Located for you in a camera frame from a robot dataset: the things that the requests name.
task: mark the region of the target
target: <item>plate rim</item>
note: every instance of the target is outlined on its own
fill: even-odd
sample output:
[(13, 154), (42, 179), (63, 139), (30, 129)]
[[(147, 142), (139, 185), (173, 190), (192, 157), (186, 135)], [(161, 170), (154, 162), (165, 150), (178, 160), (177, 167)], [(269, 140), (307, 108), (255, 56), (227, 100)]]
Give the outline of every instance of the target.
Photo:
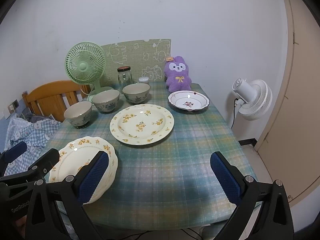
[[(116, 177), (116, 171), (117, 171), (117, 168), (118, 168), (118, 157), (117, 157), (117, 155), (116, 155), (116, 152), (115, 152), (115, 149), (114, 149), (114, 147), (113, 147), (113, 145), (111, 144), (111, 143), (109, 143), (107, 140), (105, 140), (105, 139), (103, 139), (103, 138), (101, 138), (101, 137), (99, 137), (99, 136), (95, 136), (95, 137), (92, 137), (92, 136), (82, 136), (82, 137), (80, 137), (80, 138), (77, 138), (77, 139), (75, 139), (75, 140), (72, 140), (72, 141), (70, 141), (70, 142), (68, 142), (67, 144), (66, 144), (66, 146), (65, 147), (63, 147), (63, 148), (61, 148), (60, 150), (59, 150), (59, 155), (60, 155), (60, 153), (62, 152), (62, 151), (66, 151), (66, 150), (69, 150), (69, 145), (70, 144), (73, 144), (73, 143), (75, 143), (76, 141), (80, 141), (81, 139), (92, 139), (92, 140), (96, 140), (96, 139), (100, 139), (102, 142), (104, 141), (104, 142), (106, 142), (106, 144), (108, 144), (108, 146), (110, 147), (110, 153), (108, 154), (108, 152), (107, 152), (107, 154), (108, 154), (108, 157), (109, 157), (109, 165), (108, 165), (108, 167), (107, 167), (107, 169), (106, 169), (106, 171), (105, 171), (105, 173), (103, 174), (103, 176), (106, 174), (106, 172), (108, 172), (109, 174), (112, 174), (111, 176), (109, 176), (110, 177), (110, 180), (107, 180), (107, 182), (109, 182), (109, 184), (110, 184), (110, 186), (113, 184), (113, 182), (114, 182), (114, 180), (115, 180), (115, 177)], [(115, 160), (115, 164), (114, 164), (114, 166), (110, 166), (110, 163), (111, 163), (111, 160), (112, 159), (114, 159)], [(49, 178), (48, 178), (48, 183), (54, 183), (55, 181), (52, 181), (52, 177), (54, 176), (53, 175), (53, 170), (50, 170), (49, 171)], [(93, 194), (92, 194), (92, 196), (91, 196), (91, 198), (90, 198), (90, 200), (87, 202), (87, 203), (84, 203), (84, 205), (85, 204), (91, 204), (91, 203), (93, 203), (93, 202), (95, 202), (96, 200), (98, 200), (99, 198), (101, 198), (102, 197), (102, 195), (108, 190), (108, 188), (106, 188), (107, 186), (104, 186), (104, 185), (101, 185), (101, 189), (100, 189), (100, 191), (98, 192), (98, 193), (96, 193), (96, 189), (98, 188), (98, 186), (97, 186), (97, 188), (95, 189), (95, 191), (93, 192)]]
[[(170, 96), (173, 95), (173, 94), (178, 94), (178, 93), (180, 93), (180, 92), (197, 93), (197, 94), (203, 96), (204, 99), (207, 101), (207, 103), (206, 103), (206, 105), (205, 105), (204, 107), (202, 107), (202, 108), (197, 108), (197, 109), (188, 109), (188, 108), (183, 108), (183, 107), (177, 106), (176, 104), (172, 103), (172, 101), (170, 100), (170, 99), (171, 99)], [(206, 97), (206, 96), (205, 96), (204, 94), (202, 94), (202, 93), (199, 93), (199, 92), (197, 92), (197, 91), (192, 91), (192, 90), (179, 90), (179, 91), (172, 92), (172, 93), (168, 96), (168, 101), (169, 101), (169, 103), (170, 103), (171, 105), (175, 106), (176, 108), (179, 108), (179, 109), (182, 109), (182, 110), (187, 110), (188, 112), (202, 110), (202, 109), (208, 107), (209, 104), (210, 104), (210, 100), (209, 100), (208, 97)]]
[[(120, 138), (120, 137), (117, 137), (117, 135), (115, 134), (116, 132), (117, 132), (117, 130), (118, 130), (118, 127), (116, 127), (114, 124), (114, 122), (117, 122), (116, 121), (116, 119), (120, 116), (120, 115), (122, 115), (122, 113), (125, 113), (125, 111), (128, 111), (130, 108), (136, 108), (136, 107), (138, 107), (138, 106), (150, 106), (150, 107), (160, 107), (161, 109), (163, 108), (164, 109), (164, 112), (168, 112), (169, 114), (170, 114), (170, 116), (172, 117), (172, 118), (169, 118), (168, 116), (166, 116), (166, 114), (164, 114), (164, 117), (165, 117), (165, 120), (166, 120), (166, 122), (171, 122), (172, 123), (172, 126), (170, 127), (170, 129), (167, 131), (167, 133), (165, 133), (164, 135), (162, 135), (162, 137), (157, 137), (156, 138), (156, 140), (154, 140), (154, 141), (150, 141), (150, 142), (138, 142), (138, 141), (136, 141), (135, 143), (133, 143), (133, 142), (131, 142), (131, 139), (132, 138), (130, 138), (130, 137), (128, 137), (128, 136), (125, 136), (125, 135), (123, 135), (122, 137), (123, 138)], [(172, 129), (173, 129), (173, 127), (174, 127), (174, 117), (173, 117), (173, 114), (168, 110), (168, 109), (166, 109), (165, 107), (163, 107), (163, 106), (159, 106), (159, 105), (154, 105), (154, 104), (138, 104), (138, 105), (134, 105), (134, 106), (128, 106), (128, 107), (126, 107), (126, 108), (124, 108), (124, 109), (122, 109), (121, 111), (119, 111), (118, 113), (116, 113), (113, 117), (112, 117), (112, 119), (111, 119), (111, 122), (110, 122), (110, 131), (111, 131), (111, 134), (112, 134), (112, 136), (115, 138), (115, 139), (117, 139), (119, 142), (122, 142), (122, 143), (125, 143), (125, 144), (129, 144), (129, 145), (148, 145), (148, 144), (151, 144), (151, 143), (155, 143), (155, 142), (157, 142), (157, 141), (160, 141), (160, 140), (162, 140), (163, 138), (165, 138), (166, 136), (168, 136), (169, 134), (170, 134), (170, 132), (172, 131)]]

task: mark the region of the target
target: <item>green desk fan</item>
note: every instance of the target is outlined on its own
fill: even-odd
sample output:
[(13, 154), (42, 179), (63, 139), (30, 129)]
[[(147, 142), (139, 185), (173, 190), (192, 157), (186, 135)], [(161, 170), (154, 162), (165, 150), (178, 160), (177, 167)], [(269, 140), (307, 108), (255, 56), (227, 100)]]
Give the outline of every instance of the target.
[(66, 56), (65, 68), (69, 78), (79, 85), (94, 85), (88, 101), (102, 91), (113, 89), (100, 86), (99, 79), (106, 70), (106, 63), (103, 49), (91, 42), (81, 42), (75, 45)]

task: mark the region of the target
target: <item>yellow floral plate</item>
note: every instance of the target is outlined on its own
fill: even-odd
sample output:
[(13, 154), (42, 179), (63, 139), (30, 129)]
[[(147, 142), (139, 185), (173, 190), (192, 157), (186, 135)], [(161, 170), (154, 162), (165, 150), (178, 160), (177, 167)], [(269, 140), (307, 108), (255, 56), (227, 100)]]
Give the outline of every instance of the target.
[(154, 143), (172, 130), (172, 114), (162, 106), (143, 104), (129, 106), (111, 120), (110, 131), (120, 142), (131, 145)]
[(118, 168), (118, 158), (114, 147), (100, 137), (85, 136), (74, 140), (59, 151), (60, 160), (51, 169), (49, 183), (62, 181), (68, 175), (76, 175), (84, 165), (88, 165), (98, 151), (105, 151), (109, 156), (109, 165), (103, 174), (89, 202), (99, 199), (113, 183)]

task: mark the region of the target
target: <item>white wall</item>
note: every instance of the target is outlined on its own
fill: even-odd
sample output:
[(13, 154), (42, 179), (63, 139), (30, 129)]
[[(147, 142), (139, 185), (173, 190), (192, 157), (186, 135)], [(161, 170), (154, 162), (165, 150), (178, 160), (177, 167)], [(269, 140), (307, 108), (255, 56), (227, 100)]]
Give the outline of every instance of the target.
[[(0, 109), (68, 79), (64, 59), (78, 42), (164, 37), (226, 120), (238, 77), (265, 80), (276, 98), (287, 48), (283, 0), (17, 0), (0, 25)], [(270, 113), (253, 122), (238, 116), (237, 138), (258, 139)]]

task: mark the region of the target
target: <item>white plate with red floral pattern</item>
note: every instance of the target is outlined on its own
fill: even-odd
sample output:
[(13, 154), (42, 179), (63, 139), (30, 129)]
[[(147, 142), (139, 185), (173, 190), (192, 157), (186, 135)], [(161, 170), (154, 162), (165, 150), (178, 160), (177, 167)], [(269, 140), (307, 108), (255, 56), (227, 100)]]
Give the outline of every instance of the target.
[(118, 158), (114, 147), (100, 137), (85, 136), (69, 142), (62, 148), (59, 151), (60, 159), (58, 163), (50, 171), (49, 183), (63, 181), (68, 175), (76, 175), (84, 165), (89, 164), (99, 151), (108, 154), (109, 165), (90, 201), (85, 204), (95, 202), (111, 186), (118, 168)]
[(209, 99), (205, 95), (187, 90), (171, 93), (168, 100), (173, 106), (189, 112), (204, 109), (209, 105)]
[(117, 113), (111, 120), (110, 131), (120, 142), (145, 145), (166, 137), (173, 125), (170, 111), (162, 106), (143, 104)]

